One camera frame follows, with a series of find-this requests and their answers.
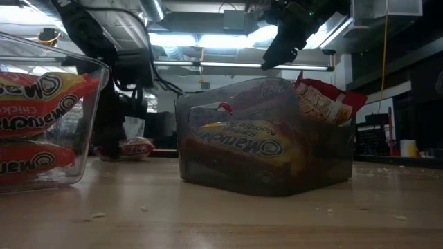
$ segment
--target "ramen noodle package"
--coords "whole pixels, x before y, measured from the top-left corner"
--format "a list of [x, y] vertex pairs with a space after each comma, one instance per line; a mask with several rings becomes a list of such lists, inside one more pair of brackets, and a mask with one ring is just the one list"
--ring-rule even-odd
[[33, 180], [38, 174], [74, 164], [74, 153], [71, 149], [50, 143], [0, 143], [0, 184]]
[[[118, 160], [142, 160], [154, 150], [154, 146], [147, 138], [129, 138], [120, 141], [120, 157]], [[106, 155], [102, 147], [95, 147], [94, 152], [101, 160], [113, 160]]]
[[348, 121], [368, 99], [365, 95], [344, 92], [320, 80], [303, 79], [303, 72], [293, 86], [303, 114], [333, 125], [341, 125]]
[[305, 167], [305, 151], [283, 122], [232, 121], [195, 129], [183, 153], [221, 172], [244, 174], [252, 181], [281, 182]]
[[72, 73], [0, 73], [0, 140], [44, 133], [98, 84]]

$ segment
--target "fluorescent light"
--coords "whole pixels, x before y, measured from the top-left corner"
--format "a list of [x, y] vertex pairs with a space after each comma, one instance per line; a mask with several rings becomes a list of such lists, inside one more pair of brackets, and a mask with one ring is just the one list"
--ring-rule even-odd
[[192, 66], [193, 62], [154, 61], [156, 66]]
[[259, 28], [256, 31], [252, 32], [248, 35], [249, 42], [254, 45], [254, 43], [258, 42], [266, 42], [270, 39], [274, 39], [277, 36], [278, 28], [275, 25], [265, 26], [263, 28]]
[[260, 68], [260, 64], [249, 63], [224, 63], [224, 62], [200, 62], [202, 66], [215, 66], [215, 67], [236, 67], [236, 68]]
[[[225, 62], [170, 62], [155, 61], [157, 66], [209, 66], [209, 67], [225, 67], [225, 68], [262, 68], [260, 64], [252, 63], [225, 63]], [[328, 71], [328, 66], [306, 66], [306, 65], [279, 65], [273, 69], [280, 70], [305, 70], [305, 71]]]
[[327, 71], [327, 66], [297, 66], [297, 65], [279, 65], [273, 69], [281, 70], [306, 70], [306, 71]]
[[322, 26], [320, 26], [317, 33], [312, 34], [306, 40], [306, 46], [303, 49], [318, 48], [327, 39], [327, 34], [327, 26], [326, 23], [324, 23]]
[[340, 28], [338, 28], [329, 38], [326, 39], [321, 45], [320, 48], [326, 47], [332, 40], [334, 40], [340, 33], [345, 30], [352, 22], [354, 21], [354, 18], [350, 17]]
[[246, 48], [246, 35], [203, 35], [199, 46], [204, 48]]
[[170, 34], [161, 35], [156, 33], [150, 33], [150, 39], [152, 45], [158, 45], [163, 47], [197, 45], [192, 35], [170, 35]]

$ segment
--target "plastic container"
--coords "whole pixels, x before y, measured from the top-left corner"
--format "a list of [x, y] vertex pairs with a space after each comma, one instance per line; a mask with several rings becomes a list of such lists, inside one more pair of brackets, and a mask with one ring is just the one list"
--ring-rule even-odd
[[176, 118], [180, 175], [187, 182], [288, 196], [352, 175], [354, 119], [341, 126], [310, 120], [284, 79], [179, 98]]
[[[12, 79], [17, 76], [14, 73], [23, 73], [25, 75], [20, 76], [20, 80], [30, 78], [30, 86], [39, 84], [43, 89], [39, 91], [43, 91], [43, 94], [54, 89], [50, 95], [42, 97], [36, 93], [36, 97], [31, 98], [24, 90], [15, 95], [11, 89], [6, 91], [5, 85], [0, 86], [3, 87], [0, 94], [0, 192], [36, 190], [78, 182], [86, 165], [99, 92], [109, 78], [107, 66], [95, 59], [5, 33], [0, 33], [0, 47], [3, 78], [7, 76]], [[78, 77], [78, 68], [90, 71]], [[54, 72], [63, 74], [54, 76]], [[42, 77], [36, 80], [31, 75], [45, 75], [44, 79], [50, 79], [49, 83]], [[82, 79], [75, 83], [75, 87], [83, 89], [84, 95], [78, 92], [77, 95], [72, 94], [70, 90], [73, 88], [67, 89], [70, 86], [68, 83], [73, 82], [67, 80], [68, 77]], [[11, 100], [17, 101], [14, 98], [21, 98], [20, 103], [14, 103], [23, 109], [11, 104]], [[50, 114], [39, 116], [39, 110], [46, 108], [51, 101], [57, 107], [48, 107], [47, 113]], [[15, 120], [13, 129], [12, 119], [16, 117], [21, 122]], [[39, 121], [31, 124], [30, 120]], [[43, 133], [36, 129], [40, 124], [46, 125], [41, 126]]]

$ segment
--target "red snack bag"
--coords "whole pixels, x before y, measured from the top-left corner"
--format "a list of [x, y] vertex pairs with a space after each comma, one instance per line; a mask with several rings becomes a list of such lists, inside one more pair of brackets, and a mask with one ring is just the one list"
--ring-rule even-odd
[[72, 73], [0, 73], [0, 139], [45, 132], [98, 84]]
[[45, 142], [0, 144], [0, 184], [19, 183], [56, 167], [74, 166], [72, 150]]
[[[120, 141], [120, 158], [119, 160], [142, 160], [147, 158], [154, 150], [154, 146], [147, 138], [129, 138]], [[94, 153], [101, 160], [112, 160], [109, 155], [103, 152], [102, 147], [95, 147]]]
[[334, 125], [348, 121], [368, 100], [363, 94], [341, 91], [320, 80], [303, 79], [303, 72], [293, 86], [306, 116]]

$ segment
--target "table surface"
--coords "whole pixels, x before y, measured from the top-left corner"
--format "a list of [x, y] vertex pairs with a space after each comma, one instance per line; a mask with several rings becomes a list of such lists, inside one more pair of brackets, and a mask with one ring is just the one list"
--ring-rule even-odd
[[75, 185], [0, 196], [0, 248], [443, 248], [443, 172], [355, 163], [264, 198], [184, 183], [176, 159], [92, 158]]

